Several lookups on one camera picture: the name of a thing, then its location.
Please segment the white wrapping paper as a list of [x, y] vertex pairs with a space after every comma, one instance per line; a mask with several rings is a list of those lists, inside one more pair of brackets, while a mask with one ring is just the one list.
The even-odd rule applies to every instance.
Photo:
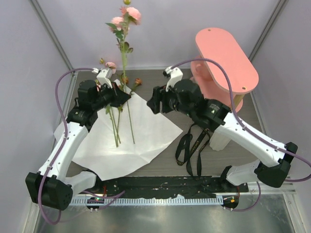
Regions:
[[116, 145], [110, 115], [101, 109], [85, 138], [74, 148], [69, 162], [95, 172], [103, 181], [123, 177], [149, 164], [182, 130], [162, 114], [153, 114], [146, 100], [133, 93], [123, 112], [113, 109], [120, 120]]

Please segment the pink rose flower stem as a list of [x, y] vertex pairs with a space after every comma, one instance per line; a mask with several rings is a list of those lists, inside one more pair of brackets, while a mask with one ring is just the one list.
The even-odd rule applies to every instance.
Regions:
[[[117, 40], [117, 47], [121, 53], [121, 75], [119, 75], [120, 79], [120, 89], [121, 91], [124, 91], [125, 93], [131, 95], [132, 91], [127, 92], [127, 85], [128, 85], [128, 76], [126, 74], [126, 68], [127, 68], [127, 55], [133, 52], [133, 47], [131, 47], [127, 41], [127, 37], [130, 31], [130, 27], [132, 25], [139, 25], [141, 23], [141, 13], [140, 11], [131, 6], [131, 0], [123, 0], [123, 5], [120, 7], [120, 15], [117, 17], [113, 17], [110, 22], [105, 23], [110, 31], [113, 33]], [[126, 101], [126, 107], [128, 111], [128, 118], [129, 118], [129, 125], [130, 125], [130, 133], [132, 137], [132, 142], [135, 144], [135, 137], [134, 137], [134, 130], [132, 125], [132, 118], [131, 118], [131, 112], [128, 101]], [[118, 107], [118, 121], [117, 124], [114, 123], [114, 126], [116, 126], [116, 134], [115, 137], [118, 138], [119, 136], [119, 127], [120, 127], [120, 120], [121, 120], [121, 113], [123, 111], [124, 104], [121, 105], [121, 107]]]

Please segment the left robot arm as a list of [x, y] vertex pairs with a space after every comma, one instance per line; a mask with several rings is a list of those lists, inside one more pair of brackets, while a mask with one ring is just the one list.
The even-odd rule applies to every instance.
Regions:
[[103, 181], [92, 171], [82, 171], [73, 177], [67, 177], [67, 171], [80, 144], [90, 133], [98, 118], [98, 111], [105, 107], [119, 107], [131, 96], [111, 85], [97, 86], [94, 80], [79, 84], [75, 105], [65, 120], [65, 130], [51, 155], [38, 170], [30, 172], [25, 179], [33, 203], [42, 204], [57, 210], [65, 210], [72, 197], [90, 190], [100, 193]]

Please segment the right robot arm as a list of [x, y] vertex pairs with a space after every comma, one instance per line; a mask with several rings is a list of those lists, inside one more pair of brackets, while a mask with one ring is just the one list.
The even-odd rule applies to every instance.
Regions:
[[239, 123], [228, 106], [215, 99], [204, 98], [198, 84], [180, 80], [174, 87], [156, 86], [147, 102], [154, 114], [177, 111], [188, 115], [202, 129], [218, 133], [233, 140], [257, 160], [242, 166], [227, 166], [219, 180], [226, 192], [248, 182], [262, 182], [279, 188], [286, 180], [297, 151], [294, 143], [277, 142], [246, 122]]

